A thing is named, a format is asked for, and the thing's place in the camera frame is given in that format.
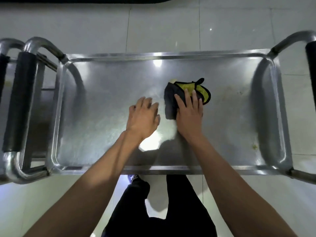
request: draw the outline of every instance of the leg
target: leg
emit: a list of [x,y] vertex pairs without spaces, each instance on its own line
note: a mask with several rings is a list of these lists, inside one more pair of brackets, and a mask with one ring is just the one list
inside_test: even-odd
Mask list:
[[145,199],[148,196],[150,185],[135,179],[124,191],[120,201],[116,205],[112,216],[106,225],[102,237],[143,236],[146,231],[141,226],[146,226],[149,220]]
[[184,235],[217,236],[215,225],[186,175],[167,175],[168,226],[179,225]]

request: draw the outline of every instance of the shoe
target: shoe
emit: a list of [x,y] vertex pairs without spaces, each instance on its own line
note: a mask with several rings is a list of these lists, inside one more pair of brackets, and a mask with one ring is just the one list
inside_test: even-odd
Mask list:
[[140,179],[139,175],[127,175],[128,180],[132,183],[135,179]]

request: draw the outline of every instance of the stainless steel cart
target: stainless steel cart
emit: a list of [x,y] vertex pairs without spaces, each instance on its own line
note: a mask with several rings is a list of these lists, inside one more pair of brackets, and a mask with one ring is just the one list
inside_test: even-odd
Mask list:
[[[116,141],[125,128],[128,107],[140,96],[159,102],[161,122],[132,154],[123,173],[201,174],[175,121],[164,116],[163,94],[170,79],[190,82],[203,77],[212,94],[204,107],[203,133],[235,170],[315,184],[316,174],[293,168],[279,68],[278,54],[297,41],[307,43],[316,98],[313,31],[294,33],[272,49],[142,54],[65,55],[48,40],[33,37],[17,59],[2,148],[5,174],[16,183],[29,183],[53,174],[84,173]],[[41,112],[43,68],[52,66],[38,55],[40,47],[59,64],[51,90],[45,165],[31,168],[30,130],[39,131],[32,120]]]

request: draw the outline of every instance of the person's left hand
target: person's left hand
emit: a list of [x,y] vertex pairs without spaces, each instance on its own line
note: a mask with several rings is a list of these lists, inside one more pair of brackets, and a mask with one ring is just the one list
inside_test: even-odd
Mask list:
[[141,141],[151,136],[160,123],[158,103],[152,103],[152,98],[141,97],[136,105],[129,108],[126,130],[132,131]]

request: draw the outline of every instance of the hand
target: hand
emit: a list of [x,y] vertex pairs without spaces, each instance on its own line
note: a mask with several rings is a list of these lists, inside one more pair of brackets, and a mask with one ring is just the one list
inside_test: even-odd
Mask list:
[[140,141],[151,136],[160,123],[160,115],[157,115],[159,104],[151,103],[152,98],[141,97],[129,108],[126,130],[135,133]]
[[177,128],[180,134],[191,143],[202,135],[202,99],[197,98],[196,91],[192,91],[192,101],[187,89],[184,90],[186,106],[179,95],[174,97],[178,103],[177,110]]

